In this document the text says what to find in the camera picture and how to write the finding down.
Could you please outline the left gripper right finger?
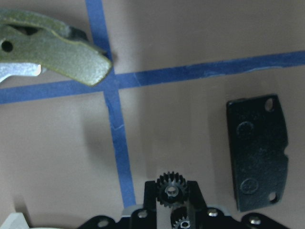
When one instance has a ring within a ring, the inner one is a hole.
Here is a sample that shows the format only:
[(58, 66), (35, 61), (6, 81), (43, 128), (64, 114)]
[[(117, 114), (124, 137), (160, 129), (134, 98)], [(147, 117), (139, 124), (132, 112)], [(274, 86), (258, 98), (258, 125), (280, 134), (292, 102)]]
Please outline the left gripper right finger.
[(207, 209), (200, 187), (196, 181), (188, 181), (187, 208), (191, 212), (199, 212)]

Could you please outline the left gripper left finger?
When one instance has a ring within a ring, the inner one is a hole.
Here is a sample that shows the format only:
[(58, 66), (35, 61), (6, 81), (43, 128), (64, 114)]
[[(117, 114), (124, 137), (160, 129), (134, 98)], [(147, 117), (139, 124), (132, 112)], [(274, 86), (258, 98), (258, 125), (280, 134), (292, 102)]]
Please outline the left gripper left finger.
[(144, 185), (144, 209), (156, 212), (156, 198), (156, 182), (146, 181)]

